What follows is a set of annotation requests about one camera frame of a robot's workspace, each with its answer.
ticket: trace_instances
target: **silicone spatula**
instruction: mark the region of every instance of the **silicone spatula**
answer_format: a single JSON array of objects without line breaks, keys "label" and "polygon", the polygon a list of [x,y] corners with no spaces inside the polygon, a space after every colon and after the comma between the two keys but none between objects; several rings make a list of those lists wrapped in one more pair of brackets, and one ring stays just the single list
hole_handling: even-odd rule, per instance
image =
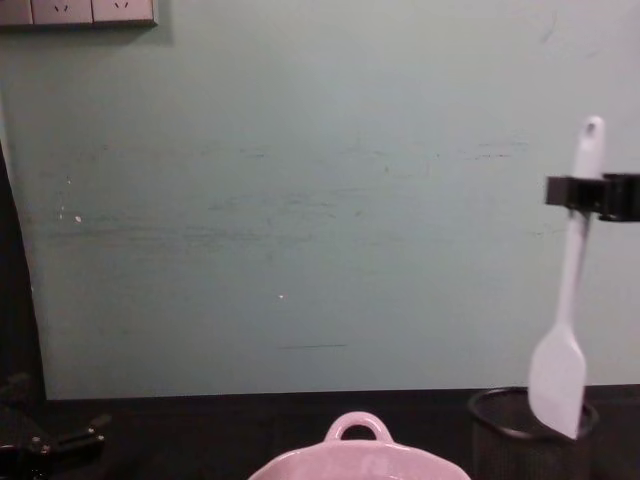
[{"label": "silicone spatula", "polygon": [[[605,127],[599,117],[587,119],[580,132],[573,176],[601,178]],[[548,427],[577,438],[587,364],[573,331],[590,213],[569,211],[567,238],[556,319],[536,347],[529,371],[529,405]]]}]

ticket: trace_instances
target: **dark table surface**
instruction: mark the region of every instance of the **dark table surface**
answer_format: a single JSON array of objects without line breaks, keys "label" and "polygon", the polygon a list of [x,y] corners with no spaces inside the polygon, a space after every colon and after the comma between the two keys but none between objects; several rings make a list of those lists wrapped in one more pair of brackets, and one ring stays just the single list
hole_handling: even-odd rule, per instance
[{"label": "dark table surface", "polygon": [[[51,433],[80,428],[101,413],[113,421],[95,465],[61,480],[244,480],[277,455],[322,441],[343,413],[379,416],[398,443],[471,464],[475,391],[341,392],[48,402],[34,415]],[[601,422],[593,478],[640,478],[640,387],[590,387]],[[351,437],[367,432],[352,431]]]}]

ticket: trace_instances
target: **wall outlet panel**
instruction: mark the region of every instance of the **wall outlet panel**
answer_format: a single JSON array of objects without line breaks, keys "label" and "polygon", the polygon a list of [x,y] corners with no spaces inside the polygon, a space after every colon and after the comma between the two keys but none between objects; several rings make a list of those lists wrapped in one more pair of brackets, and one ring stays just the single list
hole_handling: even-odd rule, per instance
[{"label": "wall outlet panel", "polygon": [[152,0],[92,0],[95,23],[153,21]]},{"label": "wall outlet panel", "polygon": [[0,26],[32,23],[30,0],[0,0]]},{"label": "wall outlet panel", "polygon": [[93,23],[91,0],[31,0],[36,25]]}]

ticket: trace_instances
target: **spatula handle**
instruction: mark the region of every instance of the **spatula handle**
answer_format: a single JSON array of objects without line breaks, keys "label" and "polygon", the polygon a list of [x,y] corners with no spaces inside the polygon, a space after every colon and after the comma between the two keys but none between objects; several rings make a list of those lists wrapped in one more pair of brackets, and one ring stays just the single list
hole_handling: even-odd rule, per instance
[{"label": "spatula handle", "polygon": [[[601,178],[604,164],[605,126],[600,117],[587,119],[580,132],[573,176],[577,178]],[[572,325],[575,297],[580,283],[591,214],[571,210],[567,225],[564,263],[560,296],[556,311],[556,323]]]}]

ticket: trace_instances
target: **pink bowl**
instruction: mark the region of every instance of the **pink bowl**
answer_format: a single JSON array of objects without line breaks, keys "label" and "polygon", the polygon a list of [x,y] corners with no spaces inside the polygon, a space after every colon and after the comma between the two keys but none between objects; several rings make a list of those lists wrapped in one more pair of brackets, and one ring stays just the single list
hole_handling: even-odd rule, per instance
[{"label": "pink bowl", "polygon": [[[342,440],[349,427],[370,428],[375,440]],[[470,480],[464,471],[423,450],[394,443],[374,415],[353,412],[331,425],[324,442],[285,453],[249,480]]]}]

